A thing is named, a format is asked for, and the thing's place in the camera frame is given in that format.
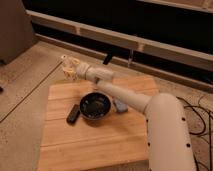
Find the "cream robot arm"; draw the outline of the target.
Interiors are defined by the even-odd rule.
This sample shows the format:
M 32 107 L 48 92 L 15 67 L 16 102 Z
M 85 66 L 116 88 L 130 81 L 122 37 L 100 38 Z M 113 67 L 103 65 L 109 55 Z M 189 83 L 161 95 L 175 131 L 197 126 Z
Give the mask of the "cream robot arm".
M 147 120 L 149 169 L 151 171 L 196 171 L 196 162 L 182 103 L 173 95 L 138 94 L 113 84 L 114 73 L 63 55 L 62 70 L 71 79 L 91 81 L 101 92 L 142 113 Z

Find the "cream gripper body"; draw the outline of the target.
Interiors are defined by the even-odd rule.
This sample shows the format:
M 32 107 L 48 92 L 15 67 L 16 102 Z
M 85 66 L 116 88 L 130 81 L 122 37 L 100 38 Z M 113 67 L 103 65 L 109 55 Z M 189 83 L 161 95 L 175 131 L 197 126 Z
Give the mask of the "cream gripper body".
M 62 60 L 62 71 L 64 72 L 65 77 L 69 81 L 76 81 L 78 79 L 76 73 L 76 67 L 80 64 L 80 61 L 77 58 L 69 57 L 63 55 Z

